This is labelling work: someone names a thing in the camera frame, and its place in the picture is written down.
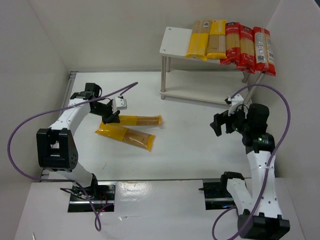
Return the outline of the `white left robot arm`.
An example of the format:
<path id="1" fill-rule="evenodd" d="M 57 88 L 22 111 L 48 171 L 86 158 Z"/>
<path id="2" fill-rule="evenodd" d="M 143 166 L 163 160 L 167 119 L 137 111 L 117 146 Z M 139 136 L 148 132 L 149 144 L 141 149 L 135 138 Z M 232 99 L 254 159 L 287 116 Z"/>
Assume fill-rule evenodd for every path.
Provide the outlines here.
<path id="1" fill-rule="evenodd" d="M 39 166 L 73 181 L 74 186 L 84 188 L 91 196 L 98 192 L 98 180 L 78 162 L 74 134 L 88 114 L 100 116 L 103 124 L 119 123 L 120 111 L 127 108 L 122 95 L 101 103 L 101 92 L 99 85 L 86 83 L 83 91 L 71 95 L 68 109 L 58 120 L 36 133 Z"/>

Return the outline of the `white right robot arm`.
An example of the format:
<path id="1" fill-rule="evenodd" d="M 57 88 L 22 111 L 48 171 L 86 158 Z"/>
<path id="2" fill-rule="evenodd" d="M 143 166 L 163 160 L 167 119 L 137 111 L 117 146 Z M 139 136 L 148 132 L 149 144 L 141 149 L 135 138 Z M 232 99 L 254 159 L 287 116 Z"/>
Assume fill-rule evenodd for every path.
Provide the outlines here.
<path id="1" fill-rule="evenodd" d="M 211 128 L 217 136 L 237 132 L 242 136 L 250 171 L 248 190 L 241 173 L 226 171 L 220 178 L 222 189 L 235 203 L 237 236 L 249 240 L 279 240 L 290 231 L 290 222 L 284 219 L 278 203 L 275 184 L 274 137 L 267 133 L 269 108 L 263 104 L 250 106 L 236 104 L 213 117 Z"/>

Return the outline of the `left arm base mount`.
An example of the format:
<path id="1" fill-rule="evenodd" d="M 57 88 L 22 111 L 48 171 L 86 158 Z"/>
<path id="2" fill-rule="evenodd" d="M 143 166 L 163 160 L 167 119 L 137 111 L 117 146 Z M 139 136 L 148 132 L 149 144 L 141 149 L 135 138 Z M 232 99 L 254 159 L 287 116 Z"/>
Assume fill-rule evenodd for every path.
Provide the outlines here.
<path id="1" fill-rule="evenodd" d="M 68 213 L 89 213 L 92 212 L 91 205 L 78 186 L 64 189 L 70 194 Z M 99 182 L 96 195 L 87 192 L 92 201 L 94 209 L 98 212 L 113 212 L 115 208 L 116 183 Z"/>

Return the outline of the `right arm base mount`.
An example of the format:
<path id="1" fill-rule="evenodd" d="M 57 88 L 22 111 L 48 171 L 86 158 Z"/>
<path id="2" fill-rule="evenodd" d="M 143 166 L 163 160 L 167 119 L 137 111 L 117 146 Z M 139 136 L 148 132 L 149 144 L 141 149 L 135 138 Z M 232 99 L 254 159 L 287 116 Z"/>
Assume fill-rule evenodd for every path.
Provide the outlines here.
<path id="1" fill-rule="evenodd" d="M 205 209 L 226 210 L 235 206 L 232 196 L 222 187 L 219 179 L 204 179 L 198 190 L 204 195 Z"/>

